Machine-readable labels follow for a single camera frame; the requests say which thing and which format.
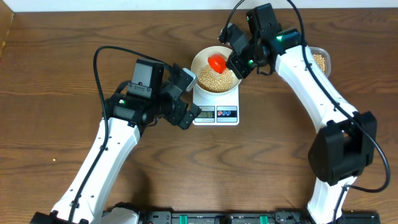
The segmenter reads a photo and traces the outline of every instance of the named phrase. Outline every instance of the scale display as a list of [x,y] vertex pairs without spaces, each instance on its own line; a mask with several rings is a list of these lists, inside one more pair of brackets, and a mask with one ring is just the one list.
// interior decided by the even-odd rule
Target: scale display
[[226,95],[212,96],[193,89],[193,103],[198,105],[201,113],[193,123],[195,125],[235,126],[239,124],[239,90]]
[[197,118],[214,118],[214,111],[202,111]]

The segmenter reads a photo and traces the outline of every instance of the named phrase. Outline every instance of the red object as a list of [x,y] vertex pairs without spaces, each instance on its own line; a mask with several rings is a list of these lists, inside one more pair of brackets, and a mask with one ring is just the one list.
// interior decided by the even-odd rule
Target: red object
[[223,56],[219,55],[219,54],[214,54],[212,56],[210,56],[207,59],[207,62],[209,63],[210,67],[218,72],[218,73],[223,73],[223,71],[226,69],[226,65],[225,65],[225,59],[223,58]]

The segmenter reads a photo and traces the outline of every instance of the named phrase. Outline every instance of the wooden table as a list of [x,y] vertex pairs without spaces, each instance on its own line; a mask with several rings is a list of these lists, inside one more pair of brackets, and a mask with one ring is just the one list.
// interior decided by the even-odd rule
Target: wooden table
[[[393,181],[381,194],[351,190],[346,210],[377,210],[397,223],[398,9],[301,10],[307,40],[331,55],[331,82],[357,109],[371,110]],[[248,30],[245,11],[233,22]],[[74,179],[98,130],[101,106],[93,54],[118,45],[190,67],[217,36],[229,11],[18,13],[0,62],[0,222],[27,223],[44,213]],[[293,10],[276,10],[283,27],[299,27]],[[99,56],[106,96],[132,77],[136,57]],[[188,131],[162,120],[148,128],[111,191],[107,207],[174,210],[304,208],[315,175],[307,152],[315,130],[277,75],[252,74],[239,87],[237,127]],[[192,96],[185,97],[192,101]],[[378,187],[377,153],[356,182]]]

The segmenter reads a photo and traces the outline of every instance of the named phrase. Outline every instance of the white bowl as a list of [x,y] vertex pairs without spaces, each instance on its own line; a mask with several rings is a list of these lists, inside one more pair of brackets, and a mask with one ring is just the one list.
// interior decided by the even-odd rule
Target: white bowl
[[[209,64],[207,62],[208,57],[212,56],[213,54],[220,54],[224,57],[225,60],[227,60],[229,55],[231,54],[231,52],[232,52],[231,49],[229,49],[227,47],[222,47],[222,46],[214,46],[214,47],[208,47],[206,49],[203,49],[193,59],[192,64],[191,64],[191,71],[194,74],[198,75],[200,70]],[[195,89],[196,89],[196,91],[198,91],[199,94],[201,94],[203,96],[209,96],[209,95],[210,96],[224,96],[224,95],[227,95],[228,93],[231,93],[235,88],[237,88],[239,83],[241,83],[241,80],[238,80],[238,78],[236,78],[236,76],[234,74],[231,88],[228,91],[225,91],[222,93],[213,93],[213,92],[204,90],[202,87],[199,86],[198,83],[195,85]]]

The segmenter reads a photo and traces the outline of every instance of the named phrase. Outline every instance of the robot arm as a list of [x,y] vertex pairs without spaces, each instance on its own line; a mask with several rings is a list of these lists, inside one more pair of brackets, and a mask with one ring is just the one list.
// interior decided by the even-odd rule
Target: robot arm
[[[170,72],[166,82],[162,81],[164,68]],[[102,218],[106,199],[121,166],[146,127],[153,126],[153,121],[156,124],[159,118],[165,118],[174,126],[188,129],[200,114],[198,106],[192,104],[187,110],[188,104],[180,99],[182,93],[192,89],[196,80],[195,74],[186,68],[180,69],[176,64],[170,67],[153,60],[138,59],[132,81],[120,84],[113,96],[105,101],[105,113],[109,119],[100,122],[94,144],[75,180],[54,205],[50,215],[36,213],[31,223],[66,223],[71,216],[72,223],[136,223],[137,215],[132,211],[123,213],[116,210],[111,216]],[[121,94],[127,86],[127,94]],[[105,136],[105,122],[108,122],[109,136]],[[102,151],[104,138],[108,138],[108,142]],[[98,155],[99,159],[73,210],[78,189]]]
[[[80,167],[75,180],[52,209],[52,211],[57,212],[57,218],[59,219],[68,220],[71,201],[74,200],[78,188],[103,143],[104,122],[104,120],[100,122],[94,144]],[[117,118],[110,118],[108,124],[108,150],[103,152],[81,193],[79,204],[73,216],[73,223],[79,223],[82,219],[87,220],[89,223],[101,223],[106,199],[119,174],[120,168],[140,139],[138,126],[128,126],[127,121]]]
[[[306,47],[306,51],[307,58],[313,65],[312,70],[322,82],[322,85],[345,111],[354,116],[353,112],[356,109],[343,99],[329,82],[312,57],[309,47]],[[330,100],[325,96],[317,83],[315,83],[310,72],[306,70],[301,45],[287,49],[283,55],[278,55],[275,69],[278,75],[289,84],[304,105],[317,133],[320,128],[325,127],[327,122],[331,120],[339,123],[347,119],[347,117],[335,110]]]
[[[292,47],[285,52],[285,54],[277,56],[275,65],[276,72],[289,84],[304,105],[311,117],[315,131],[318,132],[320,128],[326,127],[329,121],[339,123],[346,120],[347,118],[344,115],[335,110],[330,100],[315,83],[311,74],[305,69],[306,66],[303,62],[302,47],[300,45]],[[329,82],[312,57],[309,47],[306,48],[306,54],[310,63],[313,64],[312,70],[322,82],[323,86],[328,90],[331,96],[340,103],[345,111],[354,116],[353,112],[355,112],[356,109],[344,100]],[[333,221],[333,212],[338,203],[341,188],[346,184],[353,184],[356,178],[357,177],[349,176],[339,180],[337,184],[332,186],[328,182],[323,182],[317,178],[312,198],[307,205],[307,209],[315,223],[330,223]],[[341,207],[343,206],[347,193],[346,191],[341,199],[336,215],[337,218],[342,214]]]
[[[282,30],[271,4],[248,11],[246,17],[252,34],[250,39],[234,24],[229,24],[224,28],[227,31],[223,29],[219,36],[222,43],[229,43],[233,48],[227,67],[238,78],[246,78],[255,67],[269,65],[269,74],[258,69],[257,73],[270,75],[276,71],[304,105],[317,133],[308,153],[317,181],[307,210],[315,223],[330,223],[336,205],[336,218],[341,216],[341,207],[347,194],[347,191],[341,193],[342,187],[351,185],[364,168],[372,163],[373,144],[345,115],[336,110],[307,70],[298,30]],[[315,76],[331,97],[375,138],[374,116],[370,112],[359,114],[329,82],[308,46],[305,53]]]

